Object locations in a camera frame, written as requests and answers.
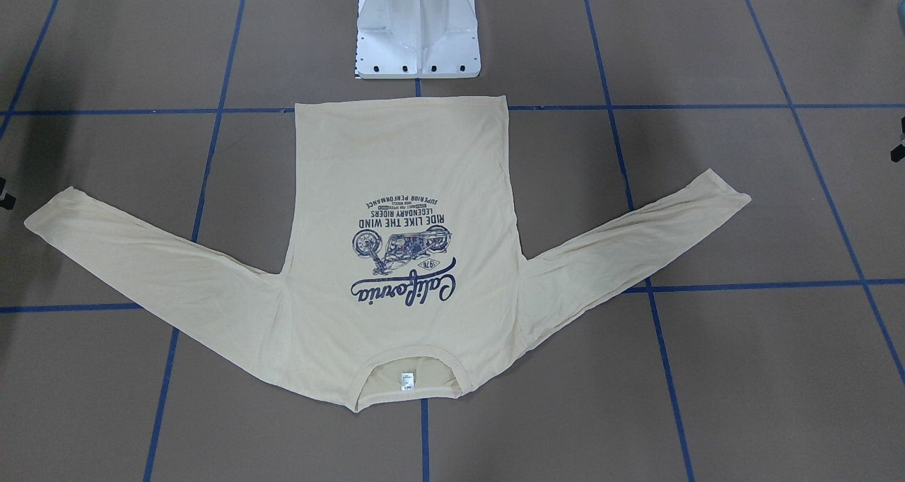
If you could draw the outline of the cream long-sleeve printed shirt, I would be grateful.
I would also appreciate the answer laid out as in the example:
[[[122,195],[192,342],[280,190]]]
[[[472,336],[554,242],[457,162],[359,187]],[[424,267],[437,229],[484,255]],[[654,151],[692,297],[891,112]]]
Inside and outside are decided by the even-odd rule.
[[[750,202],[714,170],[527,259],[506,98],[294,107],[280,272],[67,188],[25,226],[250,375],[359,412],[456,399],[678,259]]]

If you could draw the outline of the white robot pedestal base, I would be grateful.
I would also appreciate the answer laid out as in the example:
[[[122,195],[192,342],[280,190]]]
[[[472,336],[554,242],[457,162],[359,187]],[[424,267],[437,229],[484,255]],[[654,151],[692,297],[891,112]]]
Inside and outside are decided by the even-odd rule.
[[[481,73],[475,0],[358,0],[355,76],[459,79]]]

